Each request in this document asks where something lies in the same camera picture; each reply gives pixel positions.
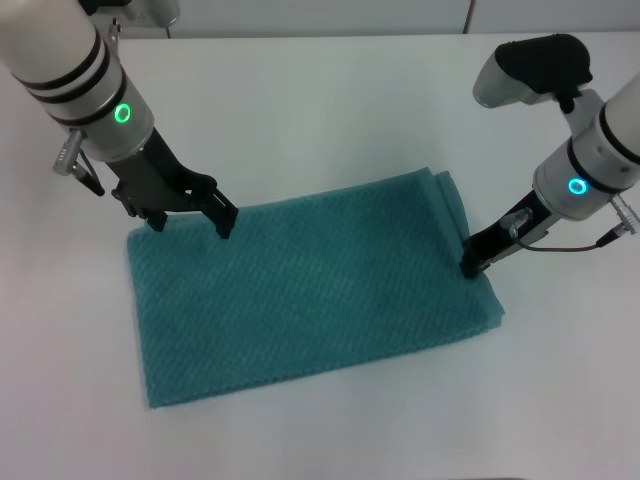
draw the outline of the white table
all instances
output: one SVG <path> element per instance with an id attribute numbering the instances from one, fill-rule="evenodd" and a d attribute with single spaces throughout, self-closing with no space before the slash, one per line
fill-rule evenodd
<path id="1" fill-rule="evenodd" d="M 603 98 L 640 70 L 640 33 L 579 37 Z M 180 161 L 239 206 L 430 166 L 451 171 L 477 231 L 568 135 L 552 103 L 474 102 L 486 58 L 518 38 L 142 40 L 121 54 Z M 151 411 L 125 258 L 140 222 L 51 172 L 62 131 L 4 70 L 0 111 L 0 478 L 640 477 L 637 239 L 493 266 L 507 314 L 487 335 Z M 640 188 L 626 198 L 640 207 Z M 564 222 L 546 244 L 590 244 L 616 221 Z"/>

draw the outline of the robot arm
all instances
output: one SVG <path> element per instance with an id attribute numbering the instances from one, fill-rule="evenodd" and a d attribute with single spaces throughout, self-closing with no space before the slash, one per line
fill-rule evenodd
<path id="1" fill-rule="evenodd" d="M 119 5 L 131 0 L 114 1 Z M 120 64 L 118 32 L 111 30 L 103 38 L 83 10 L 95 2 L 82 3 L 0 0 L 0 59 L 69 133 L 54 170 L 74 175 L 98 195 L 104 193 L 97 178 L 77 162 L 78 154 L 84 157 L 86 152 L 118 176 L 112 195 L 130 216 L 162 231 L 167 211 L 200 211 L 228 238 L 238 210 L 213 178 L 178 162 Z M 175 0 L 160 4 L 177 8 Z M 168 10 L 163 21 L 172 22 Z"/>
<path id="2" fill-rule="evenodd" d="M 591 79 L 587 49 L 569 35 L 501 45 L 487 60 L 473 89 L 478 103 L 494 108 L 555 99 L 571 137 L 536 169 L 529 194 L 498 222 L 464 242 L 460 266 L 467 277 L 521 248 L 585 251 L 627 231 L 640 231 L 640 219 L 620 197 L 640 178 L 640 74 L 606 104 L 593 90 L 579 90 Z M 621 223 L 593 246 L 530 247 L 559 220 L 585 220 L 607 203 Z"/>

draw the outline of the black joint band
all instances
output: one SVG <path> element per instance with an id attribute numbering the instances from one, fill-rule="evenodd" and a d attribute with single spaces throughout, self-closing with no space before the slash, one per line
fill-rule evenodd
<path id="1" fill-rule="evenodd" d="M 109 63 L 111 63 L 111 54 L 109 53 L 109 47 L 107 47 L 107 44 L 105 43 L 104 58 L 102 59 L 100 66 L 93 73 L 93 75 L 91 75 L 89 80 L 87 80 L 85 83 L 80 85 L 78 88 L 75 88 L 70 92 L 63 93 L 62 95 L 55 95 L 53 97 L 43 97 L 41 95 L 35 95 L 31 92 L 29 93 L 31 93 L 31 96 L 41 103 L 54 104 L 54 103 L 70 102 L 72 100 L 75 100 L 76 98 L 80 98 L 82 95 L 84 95 L 93 87 L 95 87 L 98 84 L 98 82 L 102 80 L 102 77 L 104 77 L 105 73 L 107 73 L 107 70 L 109 69 Z"/>
<path id="2" fill-rule="evenodd" d="M 600 115 L 599 115 L 600 126 L 602 127 L 602 133 L 604 133 L 604 136 L 607 139 L 607 141 L 611 144 L 613 148 L 615 148 L 618 151 L 620 155 L 623 155 L 627 160 L 630 160 L 633 163 L 640 165 L 640 157 L 635 153 L 633 153 L 631 150 L 629 150 L 627 147 L 622 145 L 622 143 L 620 143 L 620 140 L 618 140 L 616 136 L 613 134 L 613 132 L 611 131 L 611 127 L 609 127 L 609 124 L 607 123 L 607 116 L 604 113 L 604 109 L 606 107 L 607 106 L 605 105 L 600 109 Z"/>
<path id="3" fill-rule="evenodd" d="M 114 108 L 116 108 L 118 104 L 122 101 L 122 98 L 124 97 L 124 94 L 126 93 L 126 91 L 127 91 L 127 75 L 124 73 L 124 69 L 122 69 L 122 83 L 120 84 L 120 88 L 118 88 L 118 91 L 113 96 L 113 98 L 109 100 L 109 102 L 107 102 L 102 108 L 96 110 L 95 113 L 87 117 L 73 119 L 73 120 L 65 120 L 63 118 L 54 117 L 53 115 L 50 115 L 50 117 L 53 118 L 56 122 L 58 122 L 60 125 L 64 125 L 66 127 L 82 127 L 83 125 L 89 125 L 90 123 L 100 120 L 102 117 L 104 117 L 109 112 L 111 112 Z"/>
<path id="4" fill-rule="evenodd" d="M 89 70 L 89 67 L 93 64 L 93 62 L 96 61 L 96 58 L 98 58 L 98 52 L 100 52 L 101 42 L 102 40 L 100 39 L 100 34 L 96 29 L 96 38 L 95 38 L 95 41 L 93 42 L 93 47 L 91 48 L 89 55 L 87 55 L 87 57 L 82 61 L 82 63 L 80 63 L 80 65 L 78 65 L 72 71 L 70 71 L 66 75 L 63 75 L 60 78 L 56 78 L 55 80 L 51 80 L 49 82 L 32 83 L 32 82 L 25 82 L 24 80 L 20 80 L 18 77 L 15 77 L 15 75 L 14 77 L 20 83 L 22 83 L 25 87 L 30 88 L 31 90 L 53 90 L 56 88 L 64 87 L 68 83 L 71 83 L 77 78 L 80 78 L 80 76 L 84 72 Z"/>
<path id="5" fill-rule="evenodd" d="M 589 185 L 591 185 L 596 190 L 599 190 L 603 193 L 608 193 L 609 195 L 615 195 L 620 192 L 624 192 L 626 188 L 613 188 L 605 185 L 604 183 L 600 183 L 598 180 L 593 178 L 584 168 L 580 165 L 578 161 L 578 157 L 576 157 L 575 152 L 573 151 L 573 139 L 569 139 L 569 144 L 567 145 L 567 155 L 569 156 L 569 163 L 576 171 L 576 173 L 587 181 Z"/>

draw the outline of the textured fabric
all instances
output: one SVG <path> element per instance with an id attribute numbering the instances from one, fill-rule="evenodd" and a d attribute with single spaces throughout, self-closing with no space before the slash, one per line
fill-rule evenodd
<path id="1" fill-rule="evenodd" d="M 496 327 L 484 276 L 460 273 L 464 208 L 429 170 L 201 215 L 128 239 L 151 407 L 415 352 Z"/>

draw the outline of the folded towel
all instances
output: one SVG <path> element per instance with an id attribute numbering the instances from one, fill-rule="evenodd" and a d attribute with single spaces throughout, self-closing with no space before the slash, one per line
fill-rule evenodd
<path id="1" fill-rule="evenodd" d="M 151 407 L 456 342 L 503 314 L 458 267 L 469 234 L 428 169 L 241 208 L 231 238 L 200 215 L 128 239 Z"/>

